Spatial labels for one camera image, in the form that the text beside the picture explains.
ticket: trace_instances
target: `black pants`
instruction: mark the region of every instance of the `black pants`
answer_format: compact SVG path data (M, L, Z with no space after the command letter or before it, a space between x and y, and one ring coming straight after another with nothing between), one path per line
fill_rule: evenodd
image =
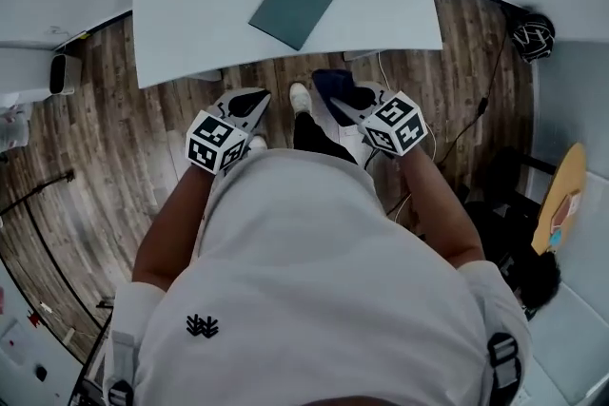
M324 130L315 124L313 117L306 112L296 116L294 123L294 149L308 152L319 152L335 158L341 158L357 164L346 148L328 138Z

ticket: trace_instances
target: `dark green notebook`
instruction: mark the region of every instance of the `dark green notebook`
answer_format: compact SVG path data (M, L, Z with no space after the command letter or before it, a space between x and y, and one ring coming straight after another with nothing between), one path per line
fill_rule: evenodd
M264 0L249 24L299 50L331 3L332 0Z

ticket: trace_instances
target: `white t-shirt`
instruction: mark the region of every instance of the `white t-shirt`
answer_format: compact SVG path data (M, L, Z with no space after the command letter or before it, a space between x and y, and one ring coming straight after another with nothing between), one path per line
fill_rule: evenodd
M472 406L481 402L481 303L489 301L524 364L526 319L494 264L455 270L384 215L362 169L278 149L222 181L207 206L200 259L166 294L143 283L119 289L111 330L139 347L138 405L373 396ZM218 333L193 336L187 318L195 315L217 320Z

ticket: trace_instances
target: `small white box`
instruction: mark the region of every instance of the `small white box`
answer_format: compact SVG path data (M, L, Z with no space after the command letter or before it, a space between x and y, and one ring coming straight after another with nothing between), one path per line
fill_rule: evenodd
M186 158L218 174L241 159L247 138L246 132L201 110L187 132Z
M73 56L57 54L50 64L49 90L53 95L71 95L80 85L83 62Z
M427 135L421 109L402 91L362 122L363 133L381 151L403 156Z

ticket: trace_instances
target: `leg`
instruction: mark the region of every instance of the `leg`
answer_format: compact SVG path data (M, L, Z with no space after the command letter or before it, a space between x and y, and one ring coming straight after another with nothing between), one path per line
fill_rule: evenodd
M324 134L324 130L315 124L310 114L311 98L306 88L301 84L294 84L290 89L290 101L296 121L294 123L294 148L301 151L318 152L335 158L344 159L357 164L349 151L336 144Z

